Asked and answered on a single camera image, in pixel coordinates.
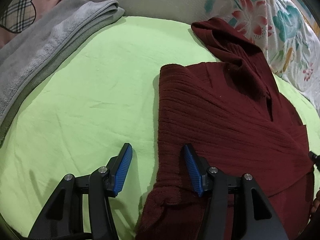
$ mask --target light green fabric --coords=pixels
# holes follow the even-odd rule
[[[28,96],[0,149],[0,212],[7,222],[26,236],[65,174],[89,174],[129,142],[132,163],[111,207],[120,238],[132,239],[157,171],[159,70],[202,61],[215,58],[182,23],[127,17],[91,36]],[[276,80],[319,154],[316,111]],[[89,230],[87,218],[84,225]]]

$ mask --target plaid fabric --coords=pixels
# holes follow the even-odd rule
[[[20,33],[36,19],[36,9],[32,0],[12,0],[0,19],[0,27],[12,33]]]

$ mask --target ribbed blue rubber pad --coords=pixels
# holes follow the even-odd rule
[[[123,188],[123,184],[125,181],[125,177],[127,176],[131,160],[132,160],[132,146],[129,144],[121,160],[119,168],[115,174],[115,186],[113,187],[113,192],[116,196]]]
[[[198,166],[195,160],[192,157],[192,154],[188,148],[188,146],[184,146],[184,158],[186,160],[186,165],[189,173],[189,177],[191,179],[191,183],[193,186],[193,190],[198,193],[199,197],[202,197],[204,190],[202,187],[202,177],[198,170]]]

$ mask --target folded maroon clothing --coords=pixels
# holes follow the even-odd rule
[[[192,190],[180,153],[186,143],[226,174],[252,174],[294,239],[313,201],[306,127],[257,46],[221,19],[191,28],[222,62],[161,68],[159,170],[136,239],[196,239],[207,200]],[[230,204],[225,239],[232,215]]]

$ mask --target gray fleece fabric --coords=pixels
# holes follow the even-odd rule
[[[116,0],[63,0],[0,49],[0,145],[27,95],[88,37],[123,14]]]

